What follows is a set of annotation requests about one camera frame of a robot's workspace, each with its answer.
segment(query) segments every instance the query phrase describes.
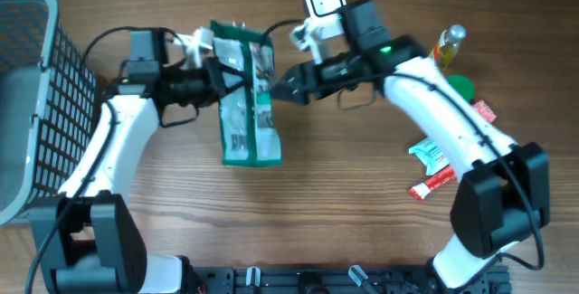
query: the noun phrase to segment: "green lid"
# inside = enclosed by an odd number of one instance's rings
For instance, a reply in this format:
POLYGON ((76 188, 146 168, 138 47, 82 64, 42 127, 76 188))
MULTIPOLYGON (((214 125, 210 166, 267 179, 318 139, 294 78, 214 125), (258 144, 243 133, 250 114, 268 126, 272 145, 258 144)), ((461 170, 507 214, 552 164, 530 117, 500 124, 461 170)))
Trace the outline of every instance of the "green lid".
POLYGON ((466 101, 474 98, 474 85, 470 79, 463 75, 451 75, 448 82, 466 101))

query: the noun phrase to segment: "wooden table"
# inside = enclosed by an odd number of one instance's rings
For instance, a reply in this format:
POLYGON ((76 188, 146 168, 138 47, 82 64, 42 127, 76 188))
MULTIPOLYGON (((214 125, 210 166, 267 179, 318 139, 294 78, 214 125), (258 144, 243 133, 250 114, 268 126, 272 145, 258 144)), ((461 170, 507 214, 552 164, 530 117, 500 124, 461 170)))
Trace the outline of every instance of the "wooden table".
MULTIPOLYGON (((472 79, 496 125, 551 159, 551 223, 542 231, 546 267, 511 266, 517 293, 571 293, 579 286, 579 0, 376 0, 393 35, 426 48, 452 24, 468 36, 448 70, 472 79)), ((301 0, 60 0, 62 22, 84 49, 114 26, 167 26, 191 33, 210 19, 264 29, 304 16, 301 0)), ((279 71, 308 58, 286 31, 274 34, 279 71)), ((111 35, 91 54, 105 76, 128 55, 111 35)), ((369 99, 369 89, 348 94, 369 99)), ((424 202, 407 190, 424 179, 408 147, 423 133, 385 100, 340 111, 332 97, 274 104, 283 166, 221 165, 217 109, 194 124, 159 130, 130 191, 130 211, 150 251, 188 256, 195 266, 349 266, 424 263, 452 234, 457 185, 424 202)), ((535 260, 534 243, 514 250, 535 260)), ((35 253, 27 226, 0 229, 0 292, 21 292, 35 253)), ((43 287, 37 277, 36 288, 43 287)))

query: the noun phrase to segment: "gray plastic basket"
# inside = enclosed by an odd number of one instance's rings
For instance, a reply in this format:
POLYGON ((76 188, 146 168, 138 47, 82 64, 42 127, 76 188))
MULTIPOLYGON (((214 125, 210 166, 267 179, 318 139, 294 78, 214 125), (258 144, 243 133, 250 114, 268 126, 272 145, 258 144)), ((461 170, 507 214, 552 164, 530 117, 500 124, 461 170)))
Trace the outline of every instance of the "gray plastic basket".
POLYGON ((56 0, 0 0, 0 225, 24 218, 72 174, 89 143, 96 91, 56 0))

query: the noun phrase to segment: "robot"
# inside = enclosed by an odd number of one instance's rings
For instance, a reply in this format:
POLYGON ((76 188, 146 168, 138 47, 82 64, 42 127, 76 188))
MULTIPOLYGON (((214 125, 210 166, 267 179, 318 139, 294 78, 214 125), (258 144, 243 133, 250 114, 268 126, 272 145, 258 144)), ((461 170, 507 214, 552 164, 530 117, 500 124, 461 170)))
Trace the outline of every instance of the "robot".
POLYGON ((143 148, 158 126, 167 126, 165 107, 201 109, 243 84, 226 87, 222 74, 239 72, 214 57, 199 59, 207 43, 197 42, 186 69, 164 66, 166 30, 142 29, 131 31, 128 77, 106 89, 100 122, 61 195, 39 200, 30 211, 38 254, 27 292, 39 264, 51 293, 509 293, 507 267, 494 266, 497 261, 542 268, 546 153, 535 143, 519 145, 480 117, 412 37, 391 39, 373 0, 342 5, 336 14, 349 51, 328 57, 317 50, 325 45, 315 26, 295 29, 292 40, 314 60, 289 69, 271 97, 307 105, 370 82, 432 138, 460 181, 451 210, 455 234, 435 257, 422 266, 372 270, 234 270, 194 268, 186 257, 147 252, 125 202, 143 148), (86 225, 94 239, 72 239, 86 225), (537 265, 507 253, 530 236, 537 265))

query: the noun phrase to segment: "teal package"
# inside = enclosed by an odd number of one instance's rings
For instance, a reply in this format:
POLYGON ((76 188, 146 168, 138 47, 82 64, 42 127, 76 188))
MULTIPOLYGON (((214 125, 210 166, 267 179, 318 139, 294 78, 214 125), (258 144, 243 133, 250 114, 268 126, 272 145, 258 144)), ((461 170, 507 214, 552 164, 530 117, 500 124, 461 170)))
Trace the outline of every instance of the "teal package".
MULTIPOLYGON (((271 39, 260 47, 261 34, 211 21, 214 54, 222 64, 243 71, 251 80, 219 101, 223 164, 265 167, 281 164, 281 142, 271 118, 270 85, 274 82, 271 39)), ((231 87, 242 77, 224 73, 231 87)))

